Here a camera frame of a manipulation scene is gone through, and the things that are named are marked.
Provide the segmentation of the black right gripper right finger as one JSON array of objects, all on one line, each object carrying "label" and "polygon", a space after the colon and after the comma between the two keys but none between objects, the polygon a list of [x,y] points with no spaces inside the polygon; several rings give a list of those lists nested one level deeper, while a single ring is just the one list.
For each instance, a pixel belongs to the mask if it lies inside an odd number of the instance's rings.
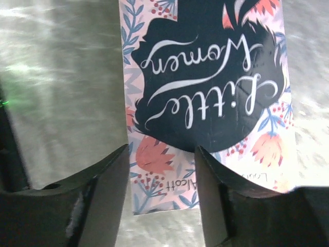
[{"label": "black right gripper right finger", "polygon": [[279,193],[195,149],[206,246],[328,246],[328,188]]}]

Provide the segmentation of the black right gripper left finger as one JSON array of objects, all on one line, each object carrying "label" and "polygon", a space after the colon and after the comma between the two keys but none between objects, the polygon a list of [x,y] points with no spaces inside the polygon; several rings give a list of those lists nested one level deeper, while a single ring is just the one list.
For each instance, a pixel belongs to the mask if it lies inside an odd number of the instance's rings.
[{"label": "black right gripper left finger", "polygon": [[43,189],[1,191],[1,246],[114,246],[129,148]]}]

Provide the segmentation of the Little Women book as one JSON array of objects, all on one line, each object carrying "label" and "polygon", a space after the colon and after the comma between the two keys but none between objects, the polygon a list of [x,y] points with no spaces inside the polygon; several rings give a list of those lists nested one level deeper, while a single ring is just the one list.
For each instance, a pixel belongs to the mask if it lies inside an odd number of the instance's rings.
[{"label": "Little Women book", "polygon": [[199,205],[194,150],[296,186],[281,1],[120,1],[135,215]]}]

